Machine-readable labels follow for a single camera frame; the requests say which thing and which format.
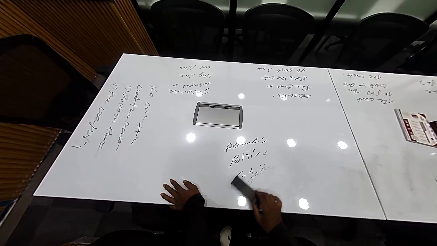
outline wooden slat wall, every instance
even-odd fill
[[[20,196],[59,129],[0,123],[0,201]]]
[[[43,39],[85,77],[123,53],[157,56],[130,0],[1,0],[0,37]]]
[[[41,38],[90,81],[122,53],[158,55],[130,0],[0,0],[0,38],[18,34]],[[58,134],[0,123],[0,201],[20,196]]]
[[[89,80],[96,74],[91,66],[51,35],[34,19],[9,0],[0,0],[0,38],[30,34],[44,40]]]

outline black office chair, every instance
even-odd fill
[[[244,14],[246,62],[286,64],[314,28],[314,17],[286,4],[262,4]]]
[[[0,122],[74,131],[98,89],[41,39],[0,39]]]
[[[364,18],[349,36],[335,67],[373,71],[428,30],[414,17],[380,13]]]
[[[162,56],[214,59],[218,56],[225,15],[200,0],[161,0],[152,4],[153,29],[162,39]]]
[[[404,64],[396,69],[396,72],[421,75],[437,74],[437,38],[408,58]]]

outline white sneaker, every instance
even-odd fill
[[[229,244],[231,242],[231,231],[232,231],[232,228],[229,226],[226,226],[220,232],[220,243],[222,244],[222,246],[229,246]]]

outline hand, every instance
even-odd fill
[[[173,189],[168,184],[164,184],[164,189],[166,189],[168,191],[168,193],[170,193],[170,195],[172,195],[173,197],[171,197],[165,193],[161,193],[161,196],[166,201],[173,204],[173,205],[170,205],[170,208],[172,208],[174,210],[182,211],[185,203],[188,201],[188,199],[190,199],[190,197],[194,196],[195,194],[200,194],[197,186],[195,186],[190,181],[184,180],[184,185],[188,188],[187,190],[182,188],[182,186],[180,186],[180,184],[178,184],[173,179],[170,179],[170,183],[174,186],[174,188],[176,190]]]
[[[269,233],[275,226],[282,222],[281,208],[282,202],[278,197],[267,194],[265,192],[256,191],[258,200],[261,203],[262,213],[258,210],[258,207],[253,204],[253,213],[258,224]]]

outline whiteboard table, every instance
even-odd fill
[[[242,106],[241,129],[194,125],[198,102]],[[327,69],[129,54],[35,195],[166,204],[187,179],[208,207],[250,209],[236,175],[283,212],[385,218]]]
[[[407,142],[394,112],[437,120],[437,79],[329,72],[387,219],[437,222],[437,148]]]

